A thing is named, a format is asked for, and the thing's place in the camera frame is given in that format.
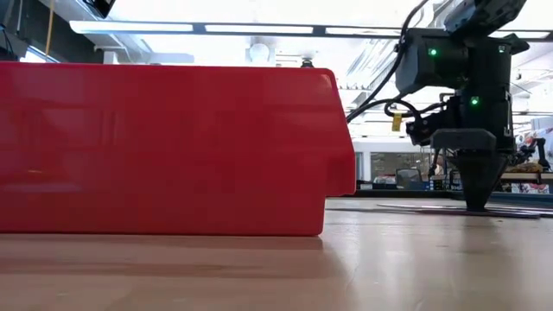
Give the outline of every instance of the workbench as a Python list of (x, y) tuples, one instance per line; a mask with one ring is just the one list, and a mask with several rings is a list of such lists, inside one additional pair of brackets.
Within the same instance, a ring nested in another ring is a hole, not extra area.
[[(447, 200), (333, 199), (329, 208)], [(553, 306), (549, 219), (326, 212), (318, 238), (0, 235), (0, 310)]]

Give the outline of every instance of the red storage bin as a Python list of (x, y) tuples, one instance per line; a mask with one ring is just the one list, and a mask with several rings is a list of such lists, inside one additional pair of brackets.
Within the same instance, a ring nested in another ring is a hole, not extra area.
[(355, 190), (324, 69), (0, 64), (0, 232), (308, 236)]

